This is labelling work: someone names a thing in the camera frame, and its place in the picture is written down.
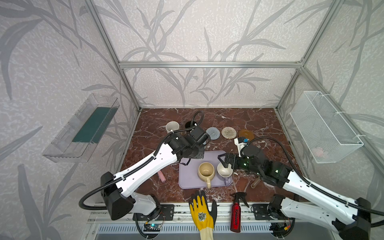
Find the white mug lavender handle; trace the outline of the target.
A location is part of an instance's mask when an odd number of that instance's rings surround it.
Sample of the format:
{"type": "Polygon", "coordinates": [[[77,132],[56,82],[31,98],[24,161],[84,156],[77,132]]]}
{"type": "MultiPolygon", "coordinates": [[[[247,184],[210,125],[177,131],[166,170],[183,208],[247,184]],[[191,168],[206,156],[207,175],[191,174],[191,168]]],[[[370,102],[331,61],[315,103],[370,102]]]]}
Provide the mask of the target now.
{"type": "Polygon", "coordinates": [[[224,181],[226,187],[228,187],[232,183],[232,175],[233,175],[232,165],[228,164],[227,167],[224,167],[222,163],[219,163],[217,166],[217,173],[220,176],[220,179],[224,181]]]}

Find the beige yellow mug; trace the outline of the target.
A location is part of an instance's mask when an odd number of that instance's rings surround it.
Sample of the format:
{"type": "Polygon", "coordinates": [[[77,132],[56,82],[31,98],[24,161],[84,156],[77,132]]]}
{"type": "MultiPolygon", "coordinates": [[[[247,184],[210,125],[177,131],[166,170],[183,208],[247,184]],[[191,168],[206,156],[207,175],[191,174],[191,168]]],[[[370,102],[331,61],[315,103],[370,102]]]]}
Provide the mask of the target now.
{"type": "Polygon", "coordinates": [[[206,183],[207,189],[212,187],[212,180],[215,177],[215,174],[215,168],[211,163],[204,162],[198,167],[198,176],[206,183]]]}

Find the cream woven round coaster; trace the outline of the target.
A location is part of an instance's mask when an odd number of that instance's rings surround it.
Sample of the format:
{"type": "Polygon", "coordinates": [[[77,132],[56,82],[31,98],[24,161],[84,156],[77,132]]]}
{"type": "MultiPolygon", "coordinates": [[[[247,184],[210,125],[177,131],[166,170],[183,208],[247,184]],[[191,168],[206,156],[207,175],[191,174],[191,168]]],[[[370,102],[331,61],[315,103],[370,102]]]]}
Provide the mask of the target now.
{"type": "Polygon", "coordinates": [[[221,132],[222,136],[226,139],[235,139],[237,137],[237,131],[232,127],[225,127],[221,132]]]}

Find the grey round coaster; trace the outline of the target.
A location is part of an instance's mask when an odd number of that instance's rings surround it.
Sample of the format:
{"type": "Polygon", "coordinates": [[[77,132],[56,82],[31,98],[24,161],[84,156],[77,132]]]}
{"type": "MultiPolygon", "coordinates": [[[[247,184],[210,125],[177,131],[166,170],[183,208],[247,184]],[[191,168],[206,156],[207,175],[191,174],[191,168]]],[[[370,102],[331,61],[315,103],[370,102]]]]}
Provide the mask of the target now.
{"type": "Polygon", "coordinates": [[[221,135],[220,131],[215,127],[208,128],[206,133],[210,136],[212,141],[217,140],[221,135]]]}

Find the white speckled mug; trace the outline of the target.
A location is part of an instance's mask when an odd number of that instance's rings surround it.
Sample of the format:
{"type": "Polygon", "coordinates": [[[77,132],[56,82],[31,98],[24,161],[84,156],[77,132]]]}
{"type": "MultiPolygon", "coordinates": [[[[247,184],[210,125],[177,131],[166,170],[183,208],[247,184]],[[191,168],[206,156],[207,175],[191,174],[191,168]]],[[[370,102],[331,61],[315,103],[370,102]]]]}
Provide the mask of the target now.
{"type": "Polygon", "coordinates": [[[171,121],[166,124],[167,133],[171,133],[180,129],[180,125],[176,121],[171,121]]]}

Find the brown wooden round coaster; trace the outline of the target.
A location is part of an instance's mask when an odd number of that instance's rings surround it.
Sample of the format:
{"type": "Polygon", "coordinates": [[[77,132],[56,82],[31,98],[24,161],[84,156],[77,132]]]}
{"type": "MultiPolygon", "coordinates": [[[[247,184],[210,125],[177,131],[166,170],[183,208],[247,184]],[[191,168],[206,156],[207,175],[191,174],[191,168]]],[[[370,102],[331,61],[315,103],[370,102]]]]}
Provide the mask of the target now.
{"type": "Polygon", "coordinates": [[[252,131],[243,129],[239,131],[239,138],[246,138],[248,140],[253,140],[255,136],[252,131]]]}

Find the black mug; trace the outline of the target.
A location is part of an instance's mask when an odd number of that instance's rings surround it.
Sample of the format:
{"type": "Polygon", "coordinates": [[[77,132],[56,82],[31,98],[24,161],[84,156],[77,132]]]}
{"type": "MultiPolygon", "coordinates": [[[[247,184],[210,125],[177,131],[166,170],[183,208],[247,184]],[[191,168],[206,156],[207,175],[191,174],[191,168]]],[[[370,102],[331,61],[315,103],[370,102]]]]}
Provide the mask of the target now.
{"type": "Polygon", "coordinates": [[[197,122],[195,122],[195,121],[189,121],[189,122],[187,122],[186,124],[185,124],[185,128],[186,129],[189,129],[189,128],[193,128],[193,127],[195,127],[195,126],[197,126],[198,124],[197,124],[197,122]]]}

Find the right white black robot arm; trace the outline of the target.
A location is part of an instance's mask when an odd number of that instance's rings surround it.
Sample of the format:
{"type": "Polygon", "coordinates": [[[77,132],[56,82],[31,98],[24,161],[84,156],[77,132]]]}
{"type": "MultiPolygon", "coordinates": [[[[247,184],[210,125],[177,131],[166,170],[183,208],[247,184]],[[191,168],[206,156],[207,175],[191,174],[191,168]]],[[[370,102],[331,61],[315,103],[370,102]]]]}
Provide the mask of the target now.
{"type": "Polygon", "coordinates": [[[372,215],[383,216],[384,213],[373,210],[368,200],[345,197],[307,179],[297,171],[286,148],[282,149],[289,165],[269,160],[263,150],[253,145],[259,140],[237,138],[238,153],[225,153],[218,159],[226,169],[246,171],[264,183],[308,200],[308,203],[301,203],[297,199],[274,195],[268,204],[267,215],[273,219],[304,220],[337,233],[343,240],[368,240],[372,228],[384,225],[383,221],[372,222],[372,215]]]}

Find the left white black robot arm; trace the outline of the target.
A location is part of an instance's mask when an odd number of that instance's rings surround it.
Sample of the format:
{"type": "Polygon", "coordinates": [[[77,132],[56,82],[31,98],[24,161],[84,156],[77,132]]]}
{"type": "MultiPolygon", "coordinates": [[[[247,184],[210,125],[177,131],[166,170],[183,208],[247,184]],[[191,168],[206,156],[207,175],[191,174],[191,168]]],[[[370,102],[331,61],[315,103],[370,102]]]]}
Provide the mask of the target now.
{"type": "Polygon", "coordinates": [[[210,139],[209,134],[199,126],[185,129],[184,135],[182,132],[168,133],[154,152],[133,166],[116,174],[103,174],[100,187],[85,194],[79,201],[79,207],[89,211],[106,210],[112,220],[127,214],[156,218],[161,211],[160,202],[154,196],[138,194],[136,190],[163,168],[183,158],[202,159],[205,144],[210,139]]]}

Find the lavender plastic tray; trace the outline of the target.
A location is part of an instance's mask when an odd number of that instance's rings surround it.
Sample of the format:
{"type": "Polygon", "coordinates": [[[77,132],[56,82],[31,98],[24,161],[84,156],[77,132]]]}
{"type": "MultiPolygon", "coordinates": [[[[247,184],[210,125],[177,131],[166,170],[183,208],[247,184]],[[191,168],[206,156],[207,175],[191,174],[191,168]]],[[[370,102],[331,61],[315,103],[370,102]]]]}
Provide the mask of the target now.
{"type": "Polygon", "coordinates": [[[189,159],[182,159],[179,164],[179,186],[182,189],[197,189],[207,187],[207,182],[201,180],[198,175],[199,166],[203,163],[209,163],[213,166],[215,176],[211,180],[211,187],[228,187],[232,184],[232,177],[224,178],[218,172],[221,162],[219,155],[225,154],[224,151],[208,151],[205,152],[203,159],[192,159],[187,166],[189,159]]]}

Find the pink purple spatula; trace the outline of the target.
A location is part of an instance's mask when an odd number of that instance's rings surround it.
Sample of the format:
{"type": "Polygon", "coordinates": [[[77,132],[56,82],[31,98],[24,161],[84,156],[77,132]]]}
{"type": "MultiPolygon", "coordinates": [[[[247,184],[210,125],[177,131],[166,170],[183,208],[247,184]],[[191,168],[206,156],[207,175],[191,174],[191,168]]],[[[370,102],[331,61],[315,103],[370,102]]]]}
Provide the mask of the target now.
{"type": "Polygon", "coordinates": [[[161,180],[162,183],[166,182],[166,178],[165,178],[164,174],[162,173],[162,171],[158,171],[158,176],[159,176],[159,179],[161,180]]]}

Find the pink object in basket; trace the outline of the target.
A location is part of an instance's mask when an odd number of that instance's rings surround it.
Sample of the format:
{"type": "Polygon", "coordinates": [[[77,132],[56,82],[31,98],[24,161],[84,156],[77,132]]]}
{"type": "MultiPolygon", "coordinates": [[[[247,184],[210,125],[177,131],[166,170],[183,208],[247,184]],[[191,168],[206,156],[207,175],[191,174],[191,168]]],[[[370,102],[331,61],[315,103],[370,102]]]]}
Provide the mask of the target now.
{"type": "Polygon", "coordinates": [[[312,148],[312,154],[316,159],[319,158],[326,158],[328,156],[328,152],[326,152],[323,148],[317,147],[317,148],[312,148]]]}

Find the red spray bottle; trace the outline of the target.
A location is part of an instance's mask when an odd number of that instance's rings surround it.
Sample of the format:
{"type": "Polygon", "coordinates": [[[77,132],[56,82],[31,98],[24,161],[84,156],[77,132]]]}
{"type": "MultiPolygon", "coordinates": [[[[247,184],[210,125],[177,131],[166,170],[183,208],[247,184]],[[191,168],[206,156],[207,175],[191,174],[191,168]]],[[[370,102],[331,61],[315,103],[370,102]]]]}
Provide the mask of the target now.
{"type": "Polygon", "coordinates": [[[234,202],[232,205],[232,216],[231,216],[231,226],[230,230],[234,233],[241,232],[241,206],[240,201],[242,201],[247,208],[249,208],[249,204],[246,200],[247,193],[245,192],[236,192],[231,194],[234,198],[234,202]]]}

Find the yellow black work glove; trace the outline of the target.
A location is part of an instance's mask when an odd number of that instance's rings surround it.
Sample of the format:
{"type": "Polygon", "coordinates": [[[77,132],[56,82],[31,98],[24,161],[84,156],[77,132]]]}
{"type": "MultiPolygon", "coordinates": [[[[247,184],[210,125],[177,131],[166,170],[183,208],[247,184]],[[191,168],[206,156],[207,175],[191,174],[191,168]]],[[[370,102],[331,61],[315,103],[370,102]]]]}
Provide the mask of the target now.
{"type": "Polygon", "coordinates": [[[204,190],[196,191],[189,201],[191,216],[200,232],[201,240],[213,240],[213,230],[217,220],[217,202],[213,200],[209,210],[207,196],[204,190]]]}

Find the green circuit board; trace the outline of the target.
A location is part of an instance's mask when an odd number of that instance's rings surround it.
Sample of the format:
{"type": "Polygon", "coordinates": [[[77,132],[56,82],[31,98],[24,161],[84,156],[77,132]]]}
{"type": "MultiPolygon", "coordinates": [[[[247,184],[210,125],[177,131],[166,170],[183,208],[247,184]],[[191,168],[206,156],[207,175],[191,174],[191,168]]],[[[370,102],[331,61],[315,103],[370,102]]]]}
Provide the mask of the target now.
{"type": "Polygon", "coordinates": [[[156,223],[144,224],[144,232],[160,232],[161,228],[162,228],[162,224],[156,224],[156,223]]]}

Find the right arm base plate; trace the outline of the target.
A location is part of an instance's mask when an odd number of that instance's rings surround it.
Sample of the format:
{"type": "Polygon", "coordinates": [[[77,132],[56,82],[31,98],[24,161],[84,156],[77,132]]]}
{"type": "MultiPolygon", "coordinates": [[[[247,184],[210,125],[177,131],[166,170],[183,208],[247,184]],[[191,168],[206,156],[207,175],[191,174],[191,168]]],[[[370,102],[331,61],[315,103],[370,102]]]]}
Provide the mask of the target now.
{"type": "Polygon", "coordinates": [[[279,220],[279,221],[293,221],[294,218],[286,217],[281,210],[270,208],[268,203],[252,204],[251,212],[254,214],[256,220],[279,220]]]}

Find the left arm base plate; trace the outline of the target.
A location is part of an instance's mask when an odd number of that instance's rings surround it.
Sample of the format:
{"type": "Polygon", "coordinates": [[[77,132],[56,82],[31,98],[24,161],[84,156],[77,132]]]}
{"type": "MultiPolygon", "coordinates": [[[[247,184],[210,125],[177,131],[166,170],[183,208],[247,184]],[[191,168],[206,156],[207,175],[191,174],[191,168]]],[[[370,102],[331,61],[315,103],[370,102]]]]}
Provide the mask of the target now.
{"type": "Polygon", "coordinates": [[[174,219],[175,205],[161,204],[149,215],[134,214],[134,221],[172,221],[174,219]]]}

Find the clear plastic wall bin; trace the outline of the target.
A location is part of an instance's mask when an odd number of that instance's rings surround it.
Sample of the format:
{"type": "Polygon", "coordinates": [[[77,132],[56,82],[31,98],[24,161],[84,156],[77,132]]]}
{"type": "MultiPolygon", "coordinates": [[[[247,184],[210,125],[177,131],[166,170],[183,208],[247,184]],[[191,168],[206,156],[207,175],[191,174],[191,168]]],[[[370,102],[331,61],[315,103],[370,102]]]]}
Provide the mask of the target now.
{"type": "Polygon", "coordinates": [[[54,163],[86,163],[120,107],[117,97],[90,94],[43,151],[54,163]]]}

